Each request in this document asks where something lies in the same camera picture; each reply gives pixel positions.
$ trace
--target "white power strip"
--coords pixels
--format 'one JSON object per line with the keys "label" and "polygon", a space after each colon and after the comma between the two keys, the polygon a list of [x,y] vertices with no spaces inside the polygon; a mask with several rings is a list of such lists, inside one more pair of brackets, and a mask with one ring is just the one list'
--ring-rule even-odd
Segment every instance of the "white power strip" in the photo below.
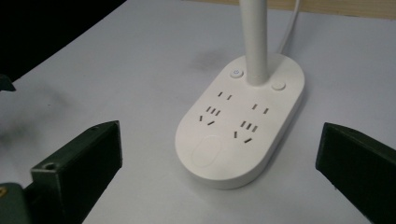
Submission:
{"label": "white power strip", "polygon": [[177,155],[197,179],[216,189],[254,180],[271,158],[298,107],[304,73],[292,59],[268,55],[269,79],[247,81],[245,56],[229,63],[177,128]]}

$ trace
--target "white cable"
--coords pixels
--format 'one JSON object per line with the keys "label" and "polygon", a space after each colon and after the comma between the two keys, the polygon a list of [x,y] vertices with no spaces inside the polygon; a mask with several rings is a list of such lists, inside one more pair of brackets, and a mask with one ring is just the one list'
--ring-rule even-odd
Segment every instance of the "white cable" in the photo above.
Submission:
{"label": "white cable", "polygon": [[300,11],[300,0],[296,0],[295,6],[294,6],[294,10],[293,10],[293,14],[292,14],[290,22],[289,22],[288,29],[287,29],[287,31],[285,33],[285,36],[283,37],[282,42],[280,43],[280,46],[279,46],[279,49],[277,50],[277,53],[280,53],[280,54],[283,53],[283,50],[284,50],[286,44],[289,41],[290,33],[293,30],[293,28],[294,28],[294,24],[295,24],[295,22],[297,20],[297,16],[298,16],[299,11]]}

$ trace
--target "screw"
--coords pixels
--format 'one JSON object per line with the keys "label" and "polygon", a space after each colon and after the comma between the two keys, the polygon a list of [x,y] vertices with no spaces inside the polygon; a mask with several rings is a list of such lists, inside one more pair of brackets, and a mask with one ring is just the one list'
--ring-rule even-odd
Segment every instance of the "screw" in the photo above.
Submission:
{"label": "screw", "polygon": [[7,194],[6,187],[0,187],[0,198]]}

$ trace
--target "table surface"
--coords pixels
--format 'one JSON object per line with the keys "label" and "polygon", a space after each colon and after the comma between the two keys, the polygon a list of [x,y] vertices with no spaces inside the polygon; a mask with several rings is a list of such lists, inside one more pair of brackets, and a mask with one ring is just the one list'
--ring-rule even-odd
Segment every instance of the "table surface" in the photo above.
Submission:
{"label": "table surface", "polygon": [[[269,10],[275,51],[290,12]],[[127,1],[0,93],[0,182],[89,127],[119,120],[123,167],[84,223],[370,223],[315,169],[324,122],[396,147],[396,21],[301,13],[286,54],[303,102],[260,177],[211,189],[175,152],[177,125],[221,69],[244,54],[239,7]]]}

